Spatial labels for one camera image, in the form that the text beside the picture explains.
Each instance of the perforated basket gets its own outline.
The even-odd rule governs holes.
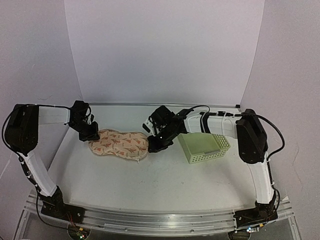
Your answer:
[[[180,134],[178,140],[189,164],[221,158],[230,148],[223,135],[188,133]]]

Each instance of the wire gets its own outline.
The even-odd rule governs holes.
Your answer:
[[[276,194],[278,195],[278,202],[277,202],[277,204],[276,204],[274,213],[273,213],[270,217],[272,217],[272,216],[278,211],[278,208],[279,208],[279,206],[280,206],[280,192],[279,192],[279,190],[276,189],[273,185],[272,185],[272,188],[273,188],[273,190],[276,192]]]
[[[196,106],[190,107],[189,110],[193,110],[196,108],[203,108],[203,107],[208,108],[208,112],[210,112],[210,107],[208,105],[196,105]]]
[[[254,226],[252,226],[251,228],[255,228],[255,227],[258,227],[260,226],[260,224],[267,224],[268,223],[268,220],[266,219],[257,219],[257,220],[254,220],[254,221],[249,221],[249,222],[246,222],[240,226],[237,226],[237,228],[242,228],[242,227],[249,227],[251,224],[255,224]]]
[[[91,113],[92,113],[92,110],[91,110],[91,107],[89,106],[89,113],[86,115],[86,118],[88,118]]]
[[[155,121],[152,119],[151,116],[149,116],[148,120],[152,123],[154,135],[158,135],[157,125],[156,125]]]
[[[22,158],[22,156],[20,155],[20,153],[18,153],[17,151],[15,151],[6,141],[5,139],[5,126],[7,125],[7,122],[9,121],[10,117],[12,116],[12,114],[17,111],[18,109],[22,108],[22,107],[25,107],[27,106],[27,104],[24,104],[24,105],[21,105],[21,106],[18,106],[17,108],[13,109],[12,112],[10,112],[10,114],[6,117],[6,119],[4,120],[3,122],[3,125],[2,125],[2,128],[1,128],[1,138],[2,138],[2,141],[3,141],[3,144],[8,148],[10,149],[12,152],[14,152],[15,154],[18,155],[19,158]]]
[[[270,153],[268,155],[268,157],[266,158],[266,161],[268,162],[269,161],[269,158],[280,152],[282,149],[285,148],[285,145],[286,145],[286,142],[285,142],[285,138],[284,136],[282,135],[281,131],[276,127],[276,125],[274,125],[270,120],[268,120],[267,118],[265,118],[264,116],[261,116],[261,115],[258,115],[258,114],[254,114],[254,113],[240,113],[240,114],[235,114],[234,115],[235,117],[241,117],[241,116],[254,116],[254,117],[257,117],[259,119],[262,119],[263,121],[265,121],[267,124],[269,124],[271,127],[274,128],[274,130],[279,134],[280,138],[281,138],[281,141],[282,141],[282,146],[280,148],[278,148],[277,150],[274,150],[272,153]]]
[[[203,107],[208,108],[208,111],[206,113],[210,112],[210,107],[208,105],[196,105],[196,106],[193,106],[193,107],[189,108],[189,110],[191,111],[191,110],[194,110],[196,108],[203,108]],[[204,116],[205,116],[205,114],[202,114],[202,116],[200,117],[200,127],[201,127],[201,129],[204,128],[204,123],[203,123]]]
[[[86,230],[84,230],[84,229],[80,230],[80,227],[77,226],[77,225],[74,223],[74,221],[72,220],[72,215],[71,215],[69,212],[67,212],[67,216],[68,216],[68,218],[69,218],[69,221],[70,221],[71,225],[77,230],[77,232],[81,232],[81,233],[85,233],[85,234],[89,235],[89,232],[88,232],[88,231],[86,231]]]
[[[57,228],[57,229],[79,232],[79,231],[75,231],[75,230],[73,230],[73,229],[69,229],[69,228],[67,228],[67,227],[56,226],[56,225],[52,225],[52,224],[50,224],[50,223],[45,222],[45,221],[42,219],[42,217],[40,216],[40,213],[39,213],[39,197],[40,197],[40,196],[39,196],[39,192],[38,192],[37,189],[35,189],[35,190],[36,190],[35,209],[36,209],[36,214],[37,214],[38,218],[41,220],[41,222],[43,222],[44,224],[46,224],[46,225],[48,225],[48,226],[50,226],[50,227],[54,227],[54,228]]]

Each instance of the metal frame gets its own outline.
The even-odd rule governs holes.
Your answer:
[[[27,198],[22,217],[15,234],[14,240],[18,240],[25,231],[28,214],[36,212],[36,194],[31,191]],[[126,234],[152,237],[191,237],[205,236],[219,233],[228,233],[236,228],[233,217],[234,210],[207,211],[207,212],[183,212],[183,213],[149,213],[128,212],[116,210],[102,210],[97,208],[85,208],[81,227],[95,229],[114,234]],[[47,217],[59,223],[67,221]],[[294,240],[300,240],[300,233],[293,209],[288,198],[282,201],[278,209],[278,219],[272,222],[288,219]]]

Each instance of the black cable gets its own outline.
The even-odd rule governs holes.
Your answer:
[[[279,205],[280,205],[280,192],[278,189],[275,188],[274,185],[272,185],[272,189],[276,192],[276,194],[278,195],[278,202],[276,204],[276,207],[275,207],[275,212],[273,214],[275,214],[277,211],[278,211],[278,208],[279,208]]]
[[[52,225],[50,223],[47,223],[45,222],[42,217],[40,216],[40,213],[39,213],[39,208],[38,208],[38,205],[39,205],[39,192],[36,190],[36,201],[35,201],[35,209],[36,209],[36,214],[38,215],[38,218],[41,220],[41,222],[43,222],[44,224],[50,226],[50,227],[54,227],[54,228],[57,228],[57,229],[62,229],[62,230],[67,230],[67,231],[74,231],[74,232],[80,232],[80,231],[75,231],[73,229],[69,229],[67,227],[63,227],[63,226],[56,226],[56,225]]]
[[[209,113],[210,112],[210,107],[208,105],[196,105],[196,106],[193,106],[191,108],[189,108],[189,110],[194,110],[196,108],[203,108],[203,107],[206,107],[208,108],[208,111],[206,113]],[[204,128],[204,123],[203,123],[203,117],[205,116],[205,114],[202,114],[202,116],[200,117],[200,126],[201,126],[201,129]]]
[[[27,104],[25,105],[21,105],[21,106],[18,106],[17,108],[15,108],[14,110],[12,110],[12,112],[10,112],[10,114],[6,117],[6,119],[4,120],[3,122],[3,125],[2,125],[2,128],[1,128],[1,138],[2,138],[2,141],[3,141],[3,144],[8,148],[10,149],[12,152],[14,152],[16,155],[18,155],[19,158],[22,158],[22,156],[20,155],[20,153],[18,153],[17,151],[15,151],[6,141],[5,139],[5,126],[7,125],[7,122],[9,121],[10,117],[12,116],[12,114],[17,111],[19,108],[22,108],[22,107],[25,107],[27,106]]]
[[[89,106],[89,113],[86,115],[86,117],[88,118],[91,114],[92,110],[91,110],[91,107]]]
[[[256,224],[254,226],[252,226],[251,228],[259,227],[260,224],[265,225],[265,224],[268,223],[268,220],[263,218],[263,219],[257,219],[257,220],[254,220],[254,221],[249,221],[249,222],[246,222],[246,223],[244,223],[244,224],[242,224],[240,226],[237,226],[237,228],[250,227],[250,224],[254,224],[254,223],[256,223]]]
[[[196,108],[203,108],[203,107],[208,108],[208,112],[210,112],[210,107],[208,105],[196,105],[196,106],[190,107],[189,110],[193,110]]]
[[[271,127],[274,128],[274,130],[279,134],[280,138],[281,138],[281,141],[282,141],[282,146],[280,148],[278,148],[277,150],[274,150],[272,153],[270,153],[268,155],[268,157],[266,158],[266,161],[268,162],[269,161],[269,158],[280,152],[282,149],[285,148],[285,145],[286,145],[286,142],[285,142],[285,138],[284,136],[282,135],[281,131],[276,127],[276,125],[274,125],[270,120],[268,120],[267,118],[265,118],[264,116],[261,116],[261,115],[258,115],[258,114],[254,114],[254,113],[240,113],[240,114],[235,114],[234,115],[235,117],[242,117],[242,116],[254,116],[254,117],[257,117],[259,119],[262,119],[263,121],[265,121],[267,124],[269,124]]]
[[[152,123],[154,135],[158,135],[157,126],[156,126],[155,121],[152,119],[151,116],[149,116],[148,120]]]

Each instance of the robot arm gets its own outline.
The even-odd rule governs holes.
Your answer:
[[[98,124],[93,119],[89,104],[78,100],[72,107],[17,104],[11,112],[4,132],[5,144],[18,155],[24,174],[36,187],[44,202],[43,214],[66,218],[66,213],[70,213],[79,223],[84,209],[63,203],[61,190],[49,177],[40,156],[33,151],[38,144],[39,125],[68,124],[79,133],[79,140],[85,142],[100,138]]]
[[[200,112],[194,108],[174,114],[165,106],[160,106],[142,125],[151,133],[148,137],[150,153],[168,148],[180,133],[211,133],[238,140],[239,156],[250,169],[256,194],[256,208],[236,212],[240,216],[236,218],[238,226],[253,220],[253,223],[268,222],[278,217],[274,209],[276,194],[266,159],[267,134],[254,114],[251,109],[233,114],[224,111]]]

